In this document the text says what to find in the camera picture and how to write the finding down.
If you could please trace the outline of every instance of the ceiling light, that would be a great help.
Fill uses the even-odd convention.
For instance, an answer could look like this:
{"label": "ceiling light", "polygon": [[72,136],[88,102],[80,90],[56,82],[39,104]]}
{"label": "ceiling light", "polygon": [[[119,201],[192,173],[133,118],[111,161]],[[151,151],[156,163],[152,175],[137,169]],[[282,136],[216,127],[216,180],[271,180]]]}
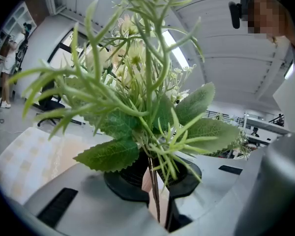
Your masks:
{"label": "ceiling light", "polygon": [[288,79],[294,72],[294,64],[292,63],[290,68],[287,70],[286,74],[284,75],[284,79]]}
{"label": "ceiling light", "polygon": [[[173,39],[171,34],[168,32],[168,30],[163,32],[162,35],[163,35],[165,42],[168,46],[176,44],[175,40]],[[185,68],[186,66],[189,67],[188,62],[187,62],[186,58],[184,57],[184,55],[182,54],[181,49],[179,47],[173,49],[172,52],[175,55],[178,63],[180,64],[180,66],[182,68]]]}

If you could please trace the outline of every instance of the white ceiling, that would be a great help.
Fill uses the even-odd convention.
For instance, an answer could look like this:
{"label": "white ceiling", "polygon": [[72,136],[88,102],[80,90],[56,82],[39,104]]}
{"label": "white ceiling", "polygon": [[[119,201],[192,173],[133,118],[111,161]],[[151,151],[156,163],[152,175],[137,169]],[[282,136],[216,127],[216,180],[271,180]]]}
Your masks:
{"label": "white ceiling", "polygon": [[[92,1],[63,0],[67,8],[63,14],[81,21]],[[107,23],[114,12],[112,2],[120,1],[99,0],[93,17],[95,27],[99,29]],[[169,11],[166,24],[187,31],[201,17],[201,27],[196,38],[203,50],[205,62],[201,62],[191,44],[182,47],[189,65],[197,64],[186,88],[192,91],[203,83],[213,82],[217,101],[241,104],[261,111],[277,110],[272,95],[284,81],[284,73],[292,61],[290,49],[284,41],[282,46],[279,44],[276,48],[264,37],[248,34],[247,27],[243,25],[240,29],[234,29],[228,9],[230,1],[240,2],[193,0],[189,5]],[[175,32],[171,34],[175,39],[180,37]]]}

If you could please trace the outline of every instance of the black office chair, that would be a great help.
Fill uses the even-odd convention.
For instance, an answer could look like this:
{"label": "black office chair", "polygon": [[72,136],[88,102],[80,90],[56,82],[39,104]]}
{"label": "black office chair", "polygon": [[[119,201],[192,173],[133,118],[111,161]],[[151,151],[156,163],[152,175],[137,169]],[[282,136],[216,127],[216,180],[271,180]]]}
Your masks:
{"label": "black office chair", "polygon": [[[53,89],[55,87],[55,82],[54,81],[50,81],[46,86],[43,87],[42,92],[48,90],[48,89]],[[53,96],[49,96],[45,99],[42,99],[39,102],[39,106],[41,107],[40,109],[42,111],[51,111],[54,109],[58,109],[58,108],[64,108],[64,105],[62,105],[60,102],[61,97],[58,97],[58,101],[54,101],[52,100]],[[53,118],[46,118],[46,119],[42,119],[37,126],[39,127],[40,124],[45,121],[45,120],[50,120],[54,125],[56,125],[56,122]]]}

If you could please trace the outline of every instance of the potted plant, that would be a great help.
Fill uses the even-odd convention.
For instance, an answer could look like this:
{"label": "potted plant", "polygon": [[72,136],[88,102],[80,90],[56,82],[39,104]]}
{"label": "potted plant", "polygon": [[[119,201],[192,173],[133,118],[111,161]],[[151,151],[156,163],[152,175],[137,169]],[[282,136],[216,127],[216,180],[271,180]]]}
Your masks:
{"label": "potted plant", "polygon": [[[70,120],[80,115],[97,130],[113,140],[96,145],[74,159],[91,169],[103,172],[121,172],[143,155],[150,170],[154,199],[157,201],[158,170],[165,185],[169,177],[177,179],[179,167],[185,167],[200,181],[199,174],[176,155],[210,154],[227,148],[239,134],[239,129],[222,121],[206,119],[203,115],[214,97],[214,85],[208,83],[190,95],[181,87],[195,66],[182,69],[172,66],[170,53],[191,41],[202,56],[197,39],[193,37],[199,22],[190,33],[167,26],[165,16],[171,6],[191,0],[122,0],[108,24],[93,35],[91,18],[97,4],[87,9],[85,26],[91,51],[78,57],[78,25],[74,28],[72,54],[74,67],[68,64],[59,69],[43,66],[21,72],[11,78],[40,73],[25,90],[29,92],[24,106],[25,115],[33,102],[59,94],[71,109],[57,109],[37,116],[38,119],[61,120],[50,137],[63,129]],[[182,38],[167,46],[163,32],[179,31]],[[36,94],[51,80],[56,88]]]}

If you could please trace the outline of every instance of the white shoe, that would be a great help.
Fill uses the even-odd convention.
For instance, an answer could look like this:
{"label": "white shoe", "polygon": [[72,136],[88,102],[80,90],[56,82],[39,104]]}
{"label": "white shoe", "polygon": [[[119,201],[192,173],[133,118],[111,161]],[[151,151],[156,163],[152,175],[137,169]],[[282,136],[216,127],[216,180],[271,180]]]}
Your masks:
{"label": "white shoe", "polygon": [[6,101],[3,101],[2,104],[1,104],[1,107],[2,108],[10,108],[11,107],[11,104],[7,104]]}

